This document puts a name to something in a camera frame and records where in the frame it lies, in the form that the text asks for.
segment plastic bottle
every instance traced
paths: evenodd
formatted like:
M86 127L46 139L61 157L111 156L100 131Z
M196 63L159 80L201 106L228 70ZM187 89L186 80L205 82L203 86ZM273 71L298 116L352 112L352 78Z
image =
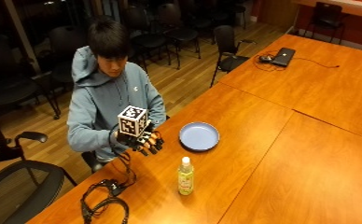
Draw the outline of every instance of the plastic bottle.
M188 157L182 158L179 168L179 192L188 195L193 190L193 166Z

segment hood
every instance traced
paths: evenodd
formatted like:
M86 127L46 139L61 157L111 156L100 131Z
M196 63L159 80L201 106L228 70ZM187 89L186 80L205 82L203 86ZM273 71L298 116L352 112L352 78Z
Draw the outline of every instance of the hood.
M77 49L74 53L71 77L74 83L81 87L99 86L111 79L98 71L97 59L89 46Z

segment table surface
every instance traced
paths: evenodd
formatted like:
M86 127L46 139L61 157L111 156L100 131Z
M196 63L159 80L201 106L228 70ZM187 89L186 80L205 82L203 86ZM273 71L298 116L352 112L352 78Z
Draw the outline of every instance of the table surface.
M216 85L159 128L163 150L144 157L130 152L136 183L122 193L130 206L128 223L217 223L292 116L288 108L225 85ZM179 131L201 121L219 130L216 147L193 153L182 148ZM195 190L178 193L178 167L188 156L195 165ZM82 223L79 200L87 187L106 178L120 178L111 163L77 186L29 223ZM102 197L87 201L97 204ZM110 205L97 223L120 223L119 205Z
M219 82L362 135L362 50L284 35L257 55L282 47L296 50L284 70L253 58Z
M159 127L163 150L148 157L130 151L138 181L119 196L128 223L362 223L362 51L285 35L259 54L281 47L340 67L293 59L284 71L265 72L253 58L224 76ZM200 153L179 141L195 121L220 135ZM178 193L183 156L196 170L188 196ZM111 162L29 223L83 223L83 193L103 179L123 181L122 169ZM104 196L95 190L87 204ZM91 223L122 219L111 204Z
M362 224L362 137L294 113L225 223Z

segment plastic plate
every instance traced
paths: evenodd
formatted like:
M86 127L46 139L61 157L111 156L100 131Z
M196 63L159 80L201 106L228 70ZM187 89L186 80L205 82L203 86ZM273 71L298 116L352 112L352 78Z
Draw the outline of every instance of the plastic plate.
M219 131L208 123L188 123L180 129L180 142L192 151L205 151L217 144Z

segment black glove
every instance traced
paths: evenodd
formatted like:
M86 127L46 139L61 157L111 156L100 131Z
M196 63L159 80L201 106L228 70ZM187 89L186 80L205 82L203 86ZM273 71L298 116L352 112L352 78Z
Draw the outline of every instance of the black glove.
M134 151L142 152L144 156L148 155L147 150L152 154L156 154L158 151L162 149L162 144L164 143L164 141L162 139L160 133L158 131L154 131L152 123L146 126L139 137L127 135L124 133L120 133L119 131L116 131L116 133L118 142L131 147Z

